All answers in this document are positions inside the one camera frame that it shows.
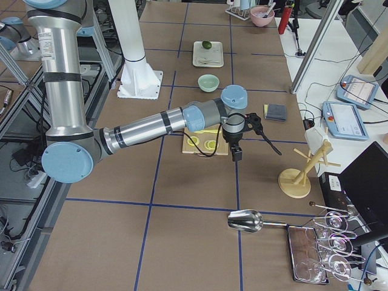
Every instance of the blue joint cap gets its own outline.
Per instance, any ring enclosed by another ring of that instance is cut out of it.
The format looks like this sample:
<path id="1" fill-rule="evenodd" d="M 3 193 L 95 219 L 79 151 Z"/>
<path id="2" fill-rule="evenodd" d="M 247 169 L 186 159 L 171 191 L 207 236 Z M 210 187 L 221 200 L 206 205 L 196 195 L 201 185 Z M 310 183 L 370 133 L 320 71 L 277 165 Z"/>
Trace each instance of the blue joint cap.
<path id="1" fill-rule="evenodd" d="M 83 27 L 77 32 L 77 36 L 83 36 L 83 37 L 89 37 L 93 36 L 95 34 L 95 27 L 90 26 L 90 27 Z"/>
<path id="2" fill-rule="evenodd" d="M 6 50 L 12 50 L 16 47 L 16 44 L 8 38 L 0 36 L 0 43 Z"/>
<path id="3" fill-rule="evenodd" d="M 191 132 L 196 132 L 205 128 L 205 117 L 197 106 L 191 105 L 184 109 L 183 117 L 187 128 Z"/>
<path id="4" fill-rule="evenodd" d="M 73 142 L 50 144 L 42 155 L 46 174 L 61 183 L 75 183 L 90 174 L 94 162 L 89 152 Z"/>
<path id="5" fill-rule="evenodd" d="M 18 17 L 11 16 L 1 20 L 4 24 L 12 25 L 12 24 L 23 24 L 22 20 Z"/>
<path id="6" fill-rule="evenodd" d="M 232 109 L 245 109 L 248 106 L 248 93 L 240 85 L 229 85 L 222 90 L 221 100 Z"/>
<path id="7" fill-rule="evenodd" d="M 67 0 L 23 0 L 29 6 L 38 9 L 53 9 L 61 6 L 67 2 Z"/>

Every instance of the tablet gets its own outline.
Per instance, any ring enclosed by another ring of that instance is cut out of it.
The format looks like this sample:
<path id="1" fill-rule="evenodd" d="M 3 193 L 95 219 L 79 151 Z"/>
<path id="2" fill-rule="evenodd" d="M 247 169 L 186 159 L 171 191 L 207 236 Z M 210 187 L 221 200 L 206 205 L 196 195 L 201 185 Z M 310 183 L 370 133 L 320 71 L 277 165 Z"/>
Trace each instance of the tablet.
<path id="1" fill-rule="evenodd" d="M 337 87 L 337 98 L 356 104 L 360 109 L 369 109 L 375 99 L 378 84 L 348 75 Z"/>
<path id="2" fill-rule="evenodd" d="M 336 138 L 366 141 L 369 136 L 355 104 L 323 102 L 323 117 Z"/>

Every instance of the computer monitor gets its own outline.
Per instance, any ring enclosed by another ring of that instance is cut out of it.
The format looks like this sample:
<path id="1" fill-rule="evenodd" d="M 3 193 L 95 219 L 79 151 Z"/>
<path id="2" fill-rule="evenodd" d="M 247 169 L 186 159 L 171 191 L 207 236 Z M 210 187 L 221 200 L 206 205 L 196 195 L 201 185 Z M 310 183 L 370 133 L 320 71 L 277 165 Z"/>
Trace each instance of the computer monitor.
<path id="1" fill-rule="evenodd" d="M 339 181 L 372 233 L 360 236 L 362 244 L 388 236 L 388 153 L 373 142 L 340 175 Z"/>

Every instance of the yellow ring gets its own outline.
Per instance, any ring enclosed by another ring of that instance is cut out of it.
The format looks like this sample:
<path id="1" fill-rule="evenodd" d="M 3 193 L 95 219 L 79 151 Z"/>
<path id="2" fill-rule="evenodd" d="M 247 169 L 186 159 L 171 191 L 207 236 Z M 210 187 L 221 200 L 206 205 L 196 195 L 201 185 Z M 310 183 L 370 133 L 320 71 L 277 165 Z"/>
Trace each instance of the yellow ring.
<path id="1" fill-rule="evenodd" d="M 199 138 L 197 136 L 191 136 L 192 140 L 195 142 L 196 145 L 199 144 Z M 190 140 L 190 138 L 187 139 L 187 143 L 189 144 L 189 146 L 194 146 L 194 143 Z"/>
<path id="2" fill-rule="evenodd" d="M 204 145 L 205 149 L 214 150 L 216 148 L 216 141 L 214 139 L 211 139 L 210 141 L 206 141 Z"/>

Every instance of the metal scoop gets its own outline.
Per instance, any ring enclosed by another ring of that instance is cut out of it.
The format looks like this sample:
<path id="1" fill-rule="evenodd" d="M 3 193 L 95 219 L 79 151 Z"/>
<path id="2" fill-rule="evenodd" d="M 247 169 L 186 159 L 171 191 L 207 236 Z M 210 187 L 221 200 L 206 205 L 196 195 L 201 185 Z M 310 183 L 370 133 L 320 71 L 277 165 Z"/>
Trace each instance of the metal scoop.
<path id="1" fill-rule="evenodd" d="M 230 212 L 228 226 L 243 232 L 258 232 L 263 226 L 287 226 L 284 221 L 264 220 L 263 216 L 256 210 L 245 209 Z"/>

